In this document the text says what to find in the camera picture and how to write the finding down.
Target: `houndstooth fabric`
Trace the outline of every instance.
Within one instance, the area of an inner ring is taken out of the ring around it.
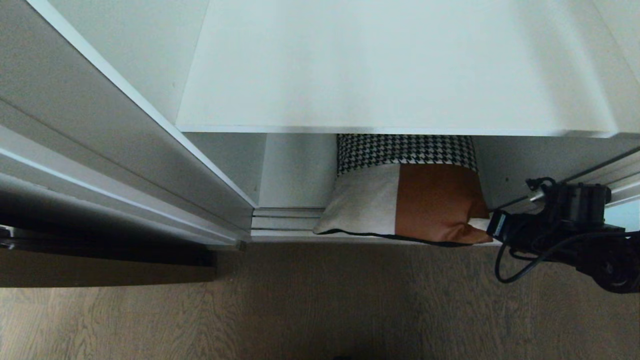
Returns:
[[[338,134],[338,176],[383,164],[453,164],[477,172],[471,136]]]

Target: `wooden floor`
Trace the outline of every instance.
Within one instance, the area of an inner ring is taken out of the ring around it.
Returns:
[[[262,244],[214,282],[0,289],[0,358],[640,358],[638,295],[557,264],[501,285],[496,250]]]

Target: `brown leather panel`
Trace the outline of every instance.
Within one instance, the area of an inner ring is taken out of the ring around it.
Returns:
[[[467,222],[488,218],[478,175],[446,164],[403,164],[396,205],[396,234],[428,241],[485,243],[492,239]]]

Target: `black cord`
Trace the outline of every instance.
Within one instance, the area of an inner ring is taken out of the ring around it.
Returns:
[[[548,181],[551,184],[551,186],[556,185],[556,180],[554,180],[551,177],[541,177],[539,179],[527,179],[525,183],[527,183],[527,186],[529,187],[529,189],[533,191],[533,190],[539,189],[542,186],[542,184],[544,184],[545,181]]]
[[[630,233],[587,233],[575,235],[570,238],[567,238],[559,243],[555,244],[551,248],[549,248],[542,255],[538,256],[535,260],[532,260],[527,266],[523,267],[521,271],[519,271],[514,276],[508,277],[507,279],[503,278],[500,275],[500,261],[502,260],[502,255],[504,254],[504,250],[508,246],[507,243],[503,243],[500,247],[500,251],[498,251],[498,257],[495,260],[495,277],[503,284],[509,284],[511,282],[519,280],[521,277],[530,272],[533,268],[540,265],[541,262],[546,260],[549,256],[553,255],[559,249],[571,244],[575,243],[579,240],[587,240],[587,239],[596,239],[596,238],[626,238],[627,236],[640,235],[640,231],[632,231]]]
[[[516,252],[518,252],[518,250],[514,249],[513,247],[509,249],[509,255],[511,255],[511,257],[514,259],[524,260],[524,261],[534,261],[535,259],[537,259],[532,256],[521,256],[516,254]]]

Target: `white shelf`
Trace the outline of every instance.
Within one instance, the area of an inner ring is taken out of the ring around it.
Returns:
[[[593,0],[640,81],[640,2]]]
[[[210,6],[182,131],[640,133],[640,85],[591,1]]]
[[[377,236],[357,236],[344,233],[317,235],[312,229],[322,216],[322,209],[259,209],[253,213],[251,236],[254,242],[318,242],[318,243],[378,243],[393,245],[424,245],[415,241],[392,240]],[[474,246],[499,246],[499,241]]]

